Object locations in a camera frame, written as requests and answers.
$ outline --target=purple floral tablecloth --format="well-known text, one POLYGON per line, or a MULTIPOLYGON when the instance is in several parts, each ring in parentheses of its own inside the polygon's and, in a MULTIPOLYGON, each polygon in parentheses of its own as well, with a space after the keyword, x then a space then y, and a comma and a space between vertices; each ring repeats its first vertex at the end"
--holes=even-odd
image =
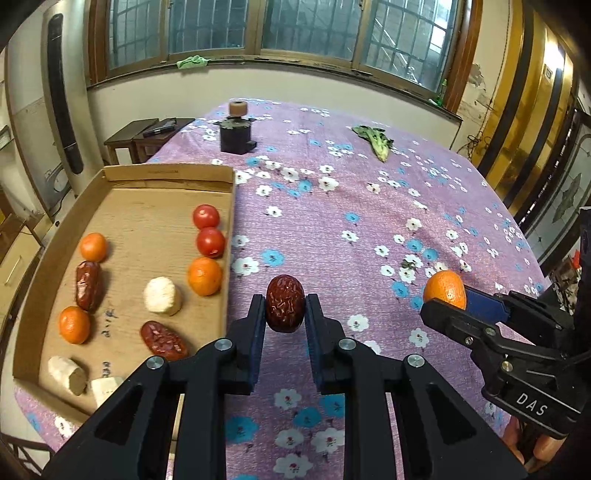
MULTIPOLYGON (((236 170, 229 318, 245 316, 252 295, 264 294, 273 277, 291 274, 347 335, 394 358, 420 353, 500 434, 508 416, 482 398, 469 350, 419 317, 425 283, 439 270, 488 293, 544 289, 535 257, 494 191, 465 158, 423 138, 311 106, 246 100, 256 118, 251 154, 219 151, 213 123, 226 116, 221 106, 150 160, 236 170), (359 124, 383 127, 394 139, 386 163, 351 131, 359 124)), ((52 448, 75 431, 26 392, 15 394, 52 448)), ((342 395, 316 393, 305 329, 282 335, 267 328, 254 394, 226 402, 228 478, 341 479, 344 408, 342 395)), ((392 411, 391 418, 395 427, 392 411)))

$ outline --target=orange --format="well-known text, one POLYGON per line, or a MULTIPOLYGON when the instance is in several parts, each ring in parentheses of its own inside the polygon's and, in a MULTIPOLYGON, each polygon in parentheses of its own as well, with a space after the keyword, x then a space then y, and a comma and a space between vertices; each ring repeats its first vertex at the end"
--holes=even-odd
POLYGON ((196 258, 189 265, 187 282, 197 295, 213 295, 222 285, 222 269, 211 258, 196 258))
POLYGON ((466 289, 460 275, 443 270, 429 278, 423 292, 423 301, 427 302, 431 299, 440 299, 465 310, 466 289))
POLYGON ((107 239, 100 233, 89 233, 80 241, 80 253, 85 260, 100 262, 107 256, 107 239))
POLYGON ((60 335, 76 345, 84 343, 90 334, 90 317, 80 307, 67 307, 60 313, 60 335))

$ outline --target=red date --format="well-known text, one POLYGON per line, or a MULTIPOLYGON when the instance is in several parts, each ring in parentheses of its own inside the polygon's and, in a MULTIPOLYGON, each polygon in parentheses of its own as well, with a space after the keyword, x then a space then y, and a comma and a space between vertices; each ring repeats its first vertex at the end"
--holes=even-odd
POLYGON ((267 287, 267 325, 276 332, 293 333, 306 311, 304 289, 297 278, 278 275, 267 287))
POLYGON ((154 355, 163 356, 172 362, 189 356, 187 345, 176 333, 158 322, 146 322, 139 334, 154 355))
POLYGON ((100 305, 105 289, 103 274, 97 262, 84 261, 76 267, 76 304, 87 312, 100 305))

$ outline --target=vegetable leaf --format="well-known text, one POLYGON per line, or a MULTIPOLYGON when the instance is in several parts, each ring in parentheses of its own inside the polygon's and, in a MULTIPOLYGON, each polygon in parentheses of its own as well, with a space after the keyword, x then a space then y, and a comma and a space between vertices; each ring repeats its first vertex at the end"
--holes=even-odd
POLYGON ((390 148, 394 144, 394 140, 386 137, 385 130, 382 128, 372 128, 366 125, 358 125, 351 130, 359 135, 364 140, 371 143, 371 147, 378 157, 378 160, 386 162, 390 148))

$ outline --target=human hand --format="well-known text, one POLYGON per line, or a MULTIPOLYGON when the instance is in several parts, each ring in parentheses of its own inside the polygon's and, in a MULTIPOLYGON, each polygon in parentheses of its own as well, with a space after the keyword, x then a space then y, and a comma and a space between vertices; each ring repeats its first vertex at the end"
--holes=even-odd
MULTIPOLYGON (((516 417, 511 417, 505 433, 503 434, 503 442, 509 447, 521 463, 524 463, 523 453, 517 449, 517 443, 521 439, 522 430, 519 426, 519 420, 516 417)), ((562 447, 565 439, 555 440, 547 435, 541 435, 535 443, 534 457, 545 465, 552 460, 558 449, 562 447)))

